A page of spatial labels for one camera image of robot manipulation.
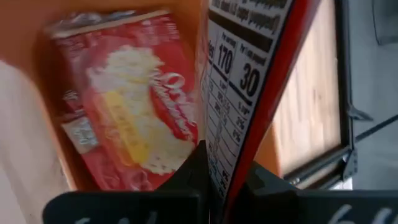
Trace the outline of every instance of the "popcorn package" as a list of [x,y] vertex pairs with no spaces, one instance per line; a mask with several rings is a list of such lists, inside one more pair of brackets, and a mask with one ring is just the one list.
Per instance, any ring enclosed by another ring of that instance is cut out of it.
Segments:
[[[120,186],[155,190],[198,141],[193,62],[184,53],[172,15],[155,11],[124,16],[53,29],[51,36],[86,113],[63,125],[69,137],[74,138],[69,129],[81,130],[76,126],[88,123],[120,176]],[[84,149],[83,155],[91,152]]]

